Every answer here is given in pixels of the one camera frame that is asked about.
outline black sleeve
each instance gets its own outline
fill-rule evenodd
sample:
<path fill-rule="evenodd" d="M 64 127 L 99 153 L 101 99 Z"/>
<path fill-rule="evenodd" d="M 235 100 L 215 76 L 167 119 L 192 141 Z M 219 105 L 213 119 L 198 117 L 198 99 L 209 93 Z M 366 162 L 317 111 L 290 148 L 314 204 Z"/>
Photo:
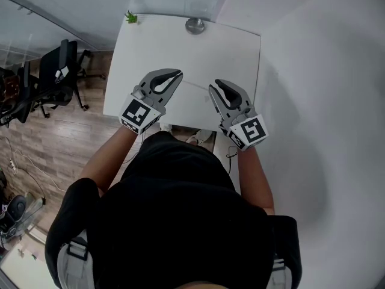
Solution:
<path fill-rule="evenodd" d="M 87 219 L 99 199 L 96 183 L 88 178 L 77 180 L 64 195 L 60 210 L 49 229 L 45 246 L 48 270 L 59 288 L 61 288 L 57 273 L 59 251 L 64 243 L 68 243 L 85 229 Z"/>
<path fill-rule="evenodd" d="M 269 216 L 274 228 L 276 253 L 283 258 L 292 275 L 292 287 L 297 288 L 302 277 L 300 242 L 297 222 L 289 216 Z"/>

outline person's right arm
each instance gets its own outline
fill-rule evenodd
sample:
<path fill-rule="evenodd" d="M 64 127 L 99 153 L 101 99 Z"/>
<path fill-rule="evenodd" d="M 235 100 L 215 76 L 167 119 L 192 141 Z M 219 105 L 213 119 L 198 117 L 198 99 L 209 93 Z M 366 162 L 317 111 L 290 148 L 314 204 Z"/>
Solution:
<path fill-rule="evenodd" d="M 274 215 L 273 194 L 255 148 L 244 152 L 238 150 L 238 169 L 242 197 L 263 208 L 268 215 Z"/>

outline forearm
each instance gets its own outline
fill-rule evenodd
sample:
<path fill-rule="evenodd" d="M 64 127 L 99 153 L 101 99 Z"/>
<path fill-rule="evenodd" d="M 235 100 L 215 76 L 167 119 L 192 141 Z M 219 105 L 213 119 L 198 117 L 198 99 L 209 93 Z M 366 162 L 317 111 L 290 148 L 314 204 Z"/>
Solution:
<path fill-rule="evenodd" d="M 79 178 L 90 178 L 106 192 L 122 166 L 137 135 L 124 126 L 91 157 Z"/>
<path fill-rule="evenodd" d="M 238 151 L 238 169 L 242 197 L 268 214 L 274 214 L 273 194 L 255 148 Z"/>

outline white cable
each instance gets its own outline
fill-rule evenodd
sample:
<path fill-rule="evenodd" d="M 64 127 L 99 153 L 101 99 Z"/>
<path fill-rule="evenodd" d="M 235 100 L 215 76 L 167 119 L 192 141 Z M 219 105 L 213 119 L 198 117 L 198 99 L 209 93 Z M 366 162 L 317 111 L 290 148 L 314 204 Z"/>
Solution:
<path fill-rule="evenodd" d="M 23 157 L 27 157 L 26 155 L 24 155 L 23 153 L 21 153 L 20 150 L 16 150 L 16 151 L 14 152 L 14 154 L 15 154 L 16 152 L 20 153 L 20 155 L 23 156 Z M 50 178 L 51 181 L 55 184 L 55 186 L 56 186 L 56 188 L 57 188 L 58 190 L 61 190 L 61 191 L 63 191 L 63 192 L 66 192 L 66 190 L 62 190 L 61 188 L 59 188 L 59 186 L 57 186 L 57 184 L 55 183 L 54 179 L 52 179 L 47 173 L 45 173 L 44 171 L 42 171 L 42 169 L 40 169 L 39 167 L 37 167 L 37 166 L 34 164 L 34 162 L 33 162 L 29 157 L 27 157 L 27 159 L 29 159 L 29 161 L 31 162 L 31 164 L 32 164 L 36 169 L 38 169 L 40 172 L 44 173 L 48 178 Z M 18 166 L 17 166 L 16 158 L 15 158 L 15 162 L 16 162 L 16 173 L 17 173 L 18 170 L 19 170 L 19 168 L 18 168 Z"/>

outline white shoe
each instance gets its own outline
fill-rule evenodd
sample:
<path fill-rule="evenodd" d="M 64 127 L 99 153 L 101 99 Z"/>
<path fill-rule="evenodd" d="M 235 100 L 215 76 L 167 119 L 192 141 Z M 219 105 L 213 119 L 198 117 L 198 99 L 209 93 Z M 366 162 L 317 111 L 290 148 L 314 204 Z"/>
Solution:
<path fill-rule="evenodd" d="M 198 143 L 198 145 L 200 145 L 201 143 L 204 143 L 208 138 L 210 138 L 211 134 L 212 134 L 212 131 L 208 131 L 206 129 L 200 129 L 194 135 L 190 136 L 186 140 L 186 142 L 190 143 L 191 141 L 195 140 Z"/>
<path fill-rule="evenodd" d="M 166 124 L 166 123 L 160 123 L 161 131 L 171 132 L 173 131 L 173 125 L 172 124 Z"/>

